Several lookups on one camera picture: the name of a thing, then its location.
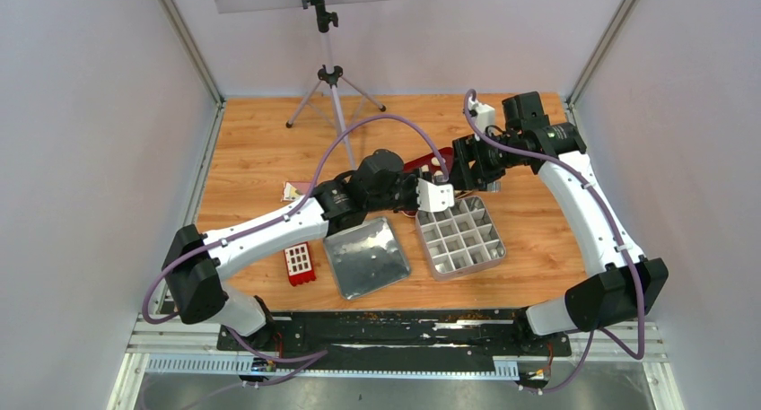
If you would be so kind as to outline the pink white card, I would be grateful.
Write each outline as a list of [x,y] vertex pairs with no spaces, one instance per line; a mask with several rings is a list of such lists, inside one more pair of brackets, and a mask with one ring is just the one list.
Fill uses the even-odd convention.
[[288,180],[283,184],[283,191],[281,195],[282,202],[292,202],[304,196],[310,187],[309,181],[291,181]]

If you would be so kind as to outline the red lacquer tray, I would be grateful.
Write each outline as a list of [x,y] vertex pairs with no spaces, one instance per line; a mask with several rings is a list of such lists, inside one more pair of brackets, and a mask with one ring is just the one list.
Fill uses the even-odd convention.
[[427,155],[408,161],[404,164],[404,172],[417,171],[420,174],[431,174],[431,181],[434,184],[450,184],[443,182],[442,177],[445,173],[451,174],[452,164],[454,162],[454,152],[451,147],[440,149],[437,153],[428,153]]

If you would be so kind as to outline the grey tripod stand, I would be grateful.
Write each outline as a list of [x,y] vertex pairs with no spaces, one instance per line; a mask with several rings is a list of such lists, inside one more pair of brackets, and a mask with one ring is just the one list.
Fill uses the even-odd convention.
[[322,56],[325,60],[321,67],[317,71],[317,81],[313,84],[311,89],[302,97],[299,105],[293,112],[293,114],[286,120],[285,126],[292,128],[297,118],[302,114],[303,110],[310,104],[311,97],[324,85],[328,88],[328,96],[330,98],[330,104],[332,106],[333,117],[329,120],[334,124],[337,134],[340,135],[347,129],[346,117],[343,110],[343,106],[340,99],[340,93],[338,91],[338,85],[341,81],[346,82],[353,90],[358,92],[360,96],[368,100],[374,105],[380,112],[385,112],[387,107],[379,100],[375,99],[365,89],[359,87],[356,83],[351,82],[344,76],[344,69],[342,66],[337,65],[334,58],[332,49],[332,42],[330,36],[330,30],[338,27],[338,15],[336,12],[330,12],[326,0],[301,0],[302,8],[307,10],[313,8],[315,11],[315,18],[317,29],[319,32]]

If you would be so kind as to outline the silver tin lid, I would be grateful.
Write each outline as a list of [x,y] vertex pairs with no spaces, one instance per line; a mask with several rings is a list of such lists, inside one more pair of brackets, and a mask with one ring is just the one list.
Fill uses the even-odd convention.
[[388,219],[378,217],[323,240],[339,295],[356,300],[411,275],[411,265]]

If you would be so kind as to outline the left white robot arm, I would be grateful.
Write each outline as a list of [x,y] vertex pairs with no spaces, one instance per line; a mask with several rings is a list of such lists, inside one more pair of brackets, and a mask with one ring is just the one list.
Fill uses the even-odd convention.
[[268,348],[275,338],[269,309],[228,280],[264,257],[352,229],[371,212],[417,209],[418,186],[432,177],[430,171],[406,171],[398,155],[378,150],[357,169],[309,186],[307,194],[272,213],[206,233],[195,225],[181,228],[162,267],[175,317],[186,325],[216,323],[254,350]]

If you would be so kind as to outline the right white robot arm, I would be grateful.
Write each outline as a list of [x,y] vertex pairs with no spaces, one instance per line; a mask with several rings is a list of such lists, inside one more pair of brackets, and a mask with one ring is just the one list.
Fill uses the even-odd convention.
[[453,141],[450,182],[457,189],[484,190],[510,168],[526,166],[549,189],[582,253],[586,279],[563,296],[522,309],[512,341],[536,353],[548,336],[589,332],[650,313],[669,277],[659,257],[649,257],[617,218],[592,168],[577,127],[553,124],[538,92],[502,102],[505,126],[494,125],[494,108],[468,90],[463,114],[472,134]]

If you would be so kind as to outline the silver compartment tin box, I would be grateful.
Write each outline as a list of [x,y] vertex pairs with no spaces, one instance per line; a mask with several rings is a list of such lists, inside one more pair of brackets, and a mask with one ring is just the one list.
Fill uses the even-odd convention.
[[479,196],[457,199],[443,212],[419,211],[415,226],[436,281],[499,266],[507,257],[507,248]]

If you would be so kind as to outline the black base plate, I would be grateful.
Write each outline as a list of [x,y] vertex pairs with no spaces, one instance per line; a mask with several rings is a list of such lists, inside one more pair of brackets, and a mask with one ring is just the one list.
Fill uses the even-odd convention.
[[327,355],[317,370],[490,371],[498,357],[567,357],[567,336],[530,338],[513,309],[275,311],[247,343],[280,357]]

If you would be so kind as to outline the red small box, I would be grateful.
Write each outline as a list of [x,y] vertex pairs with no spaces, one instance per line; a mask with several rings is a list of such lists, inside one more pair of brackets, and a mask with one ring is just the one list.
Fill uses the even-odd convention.
[[291,286],[307,284],[317,279],[310,245],[307,242],[286,248],[283,253],[287,278]]

